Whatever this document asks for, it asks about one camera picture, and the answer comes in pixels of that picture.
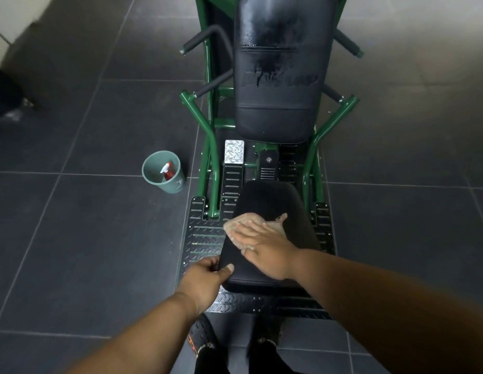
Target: black diamond plate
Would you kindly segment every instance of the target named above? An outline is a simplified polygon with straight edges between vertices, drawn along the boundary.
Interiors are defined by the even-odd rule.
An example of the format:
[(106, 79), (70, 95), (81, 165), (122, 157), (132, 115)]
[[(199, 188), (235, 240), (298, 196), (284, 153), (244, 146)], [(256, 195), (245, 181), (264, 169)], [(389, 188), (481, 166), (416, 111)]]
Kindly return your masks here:
[[(226, 164), (223, 173), (219, 220), (205, 219), (207, 214), (205, 197), (194, 197), (191, 200), (180, 278), (191, 263), (204, 257), (220, 254), (226, 237), (223, 224), (232, 218), (242, 184), (243, 166)], [(316, 203), (311, 220), (323, 251), (335, 254), (328, 205)], [(234, 294), (222, 287), (216, 300), (207, 311), (331, 319), (330, 315), (312, 298)]]

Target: black padded seat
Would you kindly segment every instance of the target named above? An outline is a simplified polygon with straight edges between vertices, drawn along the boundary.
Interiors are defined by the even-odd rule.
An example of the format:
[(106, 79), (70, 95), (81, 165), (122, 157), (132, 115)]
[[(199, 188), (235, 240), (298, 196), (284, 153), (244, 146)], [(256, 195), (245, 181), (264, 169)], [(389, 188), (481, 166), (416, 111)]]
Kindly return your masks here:
[(238, 0), (233, 67), (240, 136), (277, 144), (309, 138), (336, 8), (336, 0)]
[[(288, 240), (297, 248), (320, 249), (309, 216), (299, 194), (292, 184), (279, 181), (249, 181), (241, 189), (233, 217), (254, 212), (265, 220), (275, 220), (283, 213)], [(219, 267), (232, 263), (234, 273), (223, 284), (233, 293), (281, 296), (306, 296), (307, 293), (294, 281), (276, 281), (264, 275), (242, 256), (241, 251), (226, 237), (220, 254)]]

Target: black pants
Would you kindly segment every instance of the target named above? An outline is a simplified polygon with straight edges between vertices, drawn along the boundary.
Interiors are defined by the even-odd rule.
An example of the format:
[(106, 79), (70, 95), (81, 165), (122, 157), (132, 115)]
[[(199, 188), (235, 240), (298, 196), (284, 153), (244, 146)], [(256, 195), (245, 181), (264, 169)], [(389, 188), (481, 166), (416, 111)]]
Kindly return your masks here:
[[(295, 373), (282, 360), (272, 343), (266, 341), (254, 348), (249, 355), (249, 374)], [(230, 372), (221, 353), (206, 346), (198, 354), (195, 374), (230, 374)]]

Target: green metal frame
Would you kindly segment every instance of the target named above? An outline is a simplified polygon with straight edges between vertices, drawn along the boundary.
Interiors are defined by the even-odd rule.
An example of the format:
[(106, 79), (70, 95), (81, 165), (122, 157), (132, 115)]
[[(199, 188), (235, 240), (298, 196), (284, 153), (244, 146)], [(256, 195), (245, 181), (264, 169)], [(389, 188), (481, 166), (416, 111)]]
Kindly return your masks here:
[[(236, 0), (207, 0), (220, 10), (222, 10), (230, 18), (234, 18), (234, 10)], [(342, 11), (347, 0), (337, 0), (338, 8), (335, 16), (335, 27), (337, 27)], [(205, 0), (196, 0), (198, 17), (200, 20), (201, 30), (208, 27), (207, 12)], [(209, 39), (203, 43), (205, 54), (205, 81), (209, 83), (213, 80), (212, 68), (212, 52), (211, 42)], [(200, 124), (202, 130), (206, 134), (204, 149), (202, 152), (202, 161), (200, 164), (199, 186), (197, 196), (206, 196), (207, 182), (209, 173), (212, 174), (212, 188), (207, 206), (207, 216), (209, 218), (219, 218), (219, 188), (220, 188), (220, 160), (218, 147), (216, 142), (215, 129), (234, 129), (234, 119), (214, 118), (214, 107), (219, 103), (220, 97), (234, 98), (234, 89), (232, 87), (220, 86), (206, 94), (207, 97), (207, 117), (201, 112), (195, 103), (196, 96), (193, 93), (183, 91), (181, 93), (181, 102), (192, 113), (193, 117)], [(304, 206), (310, 212), (310, 179), (314, 178), (314, 200), (316, 202), (324, 202), (323, 185), (321, 182), (320, 163), (318, 155), (318, 146), (320, 140), (330, 132), (333, 126), (342, 120), (358, 103), (355, 96), (351, 96), (348, 100), (343, 101), (336, 112), (326, 121), (326, 123), (313, 134), (307, 152), (306, 161), (302, 176), (302, 199)], [(263, 149), (277, 149), (277, 144), (256, 143), (256, 153)], [(245, 163), (245, 167), (258, 168), (258, 163)]]

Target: exercise machine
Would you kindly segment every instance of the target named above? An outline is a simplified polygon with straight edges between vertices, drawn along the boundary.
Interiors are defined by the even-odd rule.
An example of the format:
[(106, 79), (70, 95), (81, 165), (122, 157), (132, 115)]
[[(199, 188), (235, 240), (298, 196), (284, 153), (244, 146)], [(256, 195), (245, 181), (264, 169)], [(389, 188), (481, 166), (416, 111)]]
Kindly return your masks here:
[[(196, 0), (201, 32), (181, 53), (203, 44), (205, 84), (181, 100), (206, 137), (179, 274), (211, 255), (235, 265), (210, 312), (329, 317), (296, 283), (271, 280), (246, 261), (223, 224), (245, 212), (266, 220), (286, 212), (290, 241), (335, 254), (318, 148), (359, 101), (325, 83), (334, 40), (363, 56), (337, 29), (346, 1)], [(337, 110), (318, 127), (322, 94)], [(206, 116), (195, 102), (202, 96)]]

